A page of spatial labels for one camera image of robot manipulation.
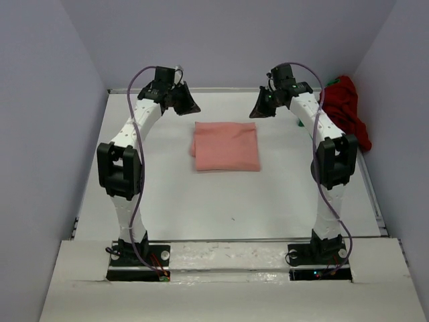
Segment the red t shirt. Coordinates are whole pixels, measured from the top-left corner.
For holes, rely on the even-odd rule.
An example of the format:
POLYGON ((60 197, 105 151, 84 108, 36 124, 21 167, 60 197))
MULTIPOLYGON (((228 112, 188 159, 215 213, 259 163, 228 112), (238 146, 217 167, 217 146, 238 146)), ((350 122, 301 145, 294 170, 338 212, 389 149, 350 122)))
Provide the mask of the red t shirt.
POLYGON ((344 101, 342 106, 342 128, 340 128, 339 125, 337 125, 337 127, 343 130, 346 134, 353 134, 358 140, 361 151, 368 152, 372 149, 372 143, 369 139, 369 134, 367 132, 366 125, 358 117, 357 107, 359 96, 351 78, 345 75, 342 76, 347 77, 347 80, 344 80, 344 83, 346 84, 343 85, 343 88, 345 89, 346 87, 348 87, 348 101, 344 101))

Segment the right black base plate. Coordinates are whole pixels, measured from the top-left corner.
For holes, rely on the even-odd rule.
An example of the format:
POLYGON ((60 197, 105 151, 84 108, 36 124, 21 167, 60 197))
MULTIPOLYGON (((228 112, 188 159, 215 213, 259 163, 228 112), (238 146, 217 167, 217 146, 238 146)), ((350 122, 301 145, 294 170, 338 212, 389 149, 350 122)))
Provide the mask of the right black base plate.
POLYGON ((353 280, 345 245, 320 257, 312 254, 310 244, 291 244, 285 255, 291 281, 353 280))

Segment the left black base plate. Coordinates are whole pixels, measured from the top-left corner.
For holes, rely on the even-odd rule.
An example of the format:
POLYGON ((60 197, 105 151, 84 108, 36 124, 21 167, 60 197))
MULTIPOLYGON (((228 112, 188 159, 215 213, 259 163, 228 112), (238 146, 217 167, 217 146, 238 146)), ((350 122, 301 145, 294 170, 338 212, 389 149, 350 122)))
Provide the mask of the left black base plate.
POLYGON ((150 244, 144 265, 133 249, 120 251, 114 242, 106 248, 110 255, 106 279, 111 282, 169 282, 170 245, 150 244))

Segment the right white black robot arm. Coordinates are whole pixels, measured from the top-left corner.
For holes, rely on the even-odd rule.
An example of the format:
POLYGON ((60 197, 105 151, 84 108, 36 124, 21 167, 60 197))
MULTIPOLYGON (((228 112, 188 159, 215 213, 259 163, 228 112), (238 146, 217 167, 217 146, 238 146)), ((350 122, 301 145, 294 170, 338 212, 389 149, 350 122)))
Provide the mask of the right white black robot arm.
POLYGON ((358 140, 346 134, 324 111, 325 93, 317 97, 306 82, 294 77, 293 62, 279 64, 268 72, 268 84, 259 95, 250 118, 275 117, 287 107, 307 129, 312 139, 310 171, 318 189, 316 221, 310 241, 290 244, 286 261, 291 267, 346 264, 352 245, 343 236, 350 231, 341 219, 346 186, 355 173, 358 140))

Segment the pink t shirt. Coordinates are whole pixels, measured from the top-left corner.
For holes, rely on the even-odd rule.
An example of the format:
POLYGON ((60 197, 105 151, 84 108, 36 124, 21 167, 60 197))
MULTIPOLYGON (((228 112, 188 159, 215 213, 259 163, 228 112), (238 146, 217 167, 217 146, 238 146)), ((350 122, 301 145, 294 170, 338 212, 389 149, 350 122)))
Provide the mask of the pink t shirt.
POLYGON ((196 122, 190 154, 197 171, 261 170, 255 123, 196 122))

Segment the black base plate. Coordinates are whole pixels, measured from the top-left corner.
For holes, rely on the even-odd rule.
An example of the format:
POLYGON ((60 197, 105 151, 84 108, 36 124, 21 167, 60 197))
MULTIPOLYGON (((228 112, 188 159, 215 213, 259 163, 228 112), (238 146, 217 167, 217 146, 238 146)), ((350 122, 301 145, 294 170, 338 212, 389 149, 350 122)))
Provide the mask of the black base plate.
POLYGON ((291 281, 353 280, 345 245, 320 257, 312 254, 310 244, 291 244, 285 255, 291 281))
POLYGON ((106 279, 111 282, 169 282, 170 245, 150 244, 144 265, 133 249, 120 251, 114 242, 106 248, 110 255, 106 279))

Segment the green t shirt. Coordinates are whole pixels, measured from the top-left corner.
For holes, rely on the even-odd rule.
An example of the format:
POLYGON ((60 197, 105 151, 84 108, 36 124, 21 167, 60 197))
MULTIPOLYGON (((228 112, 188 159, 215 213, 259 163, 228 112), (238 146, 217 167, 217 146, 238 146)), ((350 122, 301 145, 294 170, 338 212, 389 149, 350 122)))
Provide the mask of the green t shirt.
POLYGON ((340 128, 342 128, 343 102, 348 101, 348 87, 343 88, 343 85, 346 84, 344 81, 347 81, 347 77, 339 76, 328 82, 324 88, 324 104, 322 106, 323 110, 334 121, 334 124, 339 125, 340 128))

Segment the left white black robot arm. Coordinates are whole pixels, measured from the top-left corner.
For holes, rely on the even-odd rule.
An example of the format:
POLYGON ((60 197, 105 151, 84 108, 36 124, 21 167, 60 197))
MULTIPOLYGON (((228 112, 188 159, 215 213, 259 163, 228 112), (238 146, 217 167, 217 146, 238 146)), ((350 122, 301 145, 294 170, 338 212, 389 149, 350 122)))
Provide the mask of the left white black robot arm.
POLYGON ((109 253, 153 270, 146 262, 149 240, 139 210, 145 186, 143 141, 169 108, 179 116, 201 109, 180 66, 151 66, 151 70, 154 78, 140 90, 135 102, 126 92, 129 118, 110 142, 98 145, 96 157, 99 184, 113 202, 120 229, 117 248, 109 248, 109 253))

